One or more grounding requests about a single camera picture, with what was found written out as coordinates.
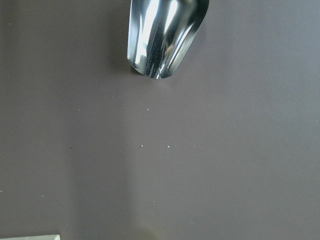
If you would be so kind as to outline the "wooden cutting board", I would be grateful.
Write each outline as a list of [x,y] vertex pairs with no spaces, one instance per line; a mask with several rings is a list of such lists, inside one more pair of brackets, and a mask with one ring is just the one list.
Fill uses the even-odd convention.
[[49,235],[4,237],[4,238],[1,238],[0,240],[61,240],[61,237],[59,234],[49,234]]

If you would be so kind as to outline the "steel scoop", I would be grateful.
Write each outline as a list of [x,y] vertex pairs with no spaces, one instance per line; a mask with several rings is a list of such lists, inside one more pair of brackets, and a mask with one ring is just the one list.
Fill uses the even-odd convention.
[[127,60],[138,73],[165,79],[177,71],[209,8],[208,0],[133,0]]

